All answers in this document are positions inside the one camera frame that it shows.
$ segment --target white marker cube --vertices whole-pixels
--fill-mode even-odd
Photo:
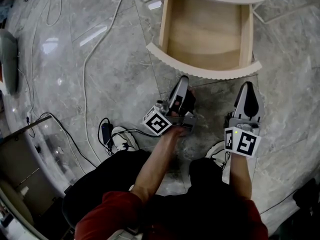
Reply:
[[[237,127],[224,129],[224,150],[245,157],[253,158],[256,154],[261,137],[251,131]]]
[[[153,106],[144,116],[142,123],[157,136],[161,135],[172,125],[156,106]]]

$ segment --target red sleeve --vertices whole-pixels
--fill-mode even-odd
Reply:
[[[243,204],[246,207],[248,214],[248,232],[249,240],[268,240],[268,229],[263,224],[259,211],[252,200],[244,200]]]
[[[130,192],[104,194],[102,204],[90,211],[75,227],[76,240],[107,240],[114,232],[137,227],[142,201]]]

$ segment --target open drawer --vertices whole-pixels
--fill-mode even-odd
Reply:
[[[159,47],[147,49],[169,66],[208,79],[247,76],[252,63],[251,5],[212,0],[164,0]]]

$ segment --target forearm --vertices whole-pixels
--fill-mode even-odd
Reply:
[[[247,158],[243,155],[231,155],[230,186],[237,196],[251,199],[252,183]]]
[[[157,192],[168,169],[179,134],[176,131],[164,134],[139,172],[131,192],[144,204]]]

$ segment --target black and white sneaker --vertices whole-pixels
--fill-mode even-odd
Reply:
[[[205,155],[206,158],[212,158],[214,159],[214,162],[221,168],[223,168],[228,159],[226,156],[226,151],[225,151],[225,142],[220,141],[213,145],[209,151]]]
[[[113,136],[114,134],[123,132],[125,130],[126,130],[125,128],[121,126],[117,126],[113,128],[111,134]],[[112,140],[117,151],[139,150],[139,146],[137,144],[135,137],[129,132],[123,132],[123,133],[117,134],[112,138]]]

